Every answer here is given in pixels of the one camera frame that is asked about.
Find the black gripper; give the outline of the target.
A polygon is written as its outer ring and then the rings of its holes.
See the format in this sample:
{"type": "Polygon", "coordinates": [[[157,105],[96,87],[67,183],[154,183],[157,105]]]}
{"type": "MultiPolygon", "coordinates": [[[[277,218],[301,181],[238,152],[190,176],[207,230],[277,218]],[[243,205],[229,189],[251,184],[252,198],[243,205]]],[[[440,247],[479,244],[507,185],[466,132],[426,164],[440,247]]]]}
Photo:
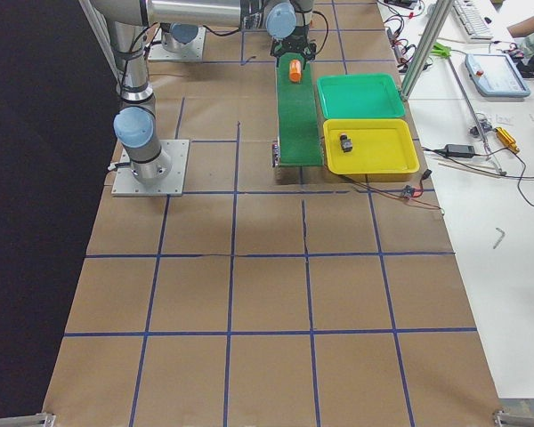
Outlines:
{"type": "Polygon", "coordinates": [[[309,26],[296,27],[290,36],[282,40],[273,40],[271,44],[270,56],[279,60],[284,54],[296,53],[303,58],[303,62],[314,60],[316,57],[317,45],[309,38],[309,26]]]}

